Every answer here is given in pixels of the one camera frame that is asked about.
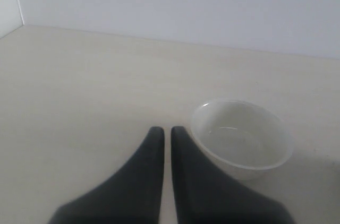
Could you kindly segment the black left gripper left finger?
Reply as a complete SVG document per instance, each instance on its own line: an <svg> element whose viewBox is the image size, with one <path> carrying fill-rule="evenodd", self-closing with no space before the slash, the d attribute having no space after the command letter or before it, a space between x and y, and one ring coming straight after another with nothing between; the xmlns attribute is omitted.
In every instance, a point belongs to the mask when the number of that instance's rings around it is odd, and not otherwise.
<svg viewBox="0 0 340 224"><path fill-rule="evenodd" d="M151 127L131 158L107 181L60 206L50 223L159 223L165 134Z"/></svg>

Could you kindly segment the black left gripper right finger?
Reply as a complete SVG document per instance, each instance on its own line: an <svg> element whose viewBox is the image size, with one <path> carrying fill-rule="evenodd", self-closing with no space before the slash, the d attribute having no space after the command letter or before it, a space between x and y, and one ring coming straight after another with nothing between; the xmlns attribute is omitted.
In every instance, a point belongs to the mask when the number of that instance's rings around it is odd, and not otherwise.
<svg viewBox="0 0 340 224"><path fill-rule="evenodd" d="M172 182L178 223L293 223L279 202L215 166L182 126L171 129Z"/></svg>

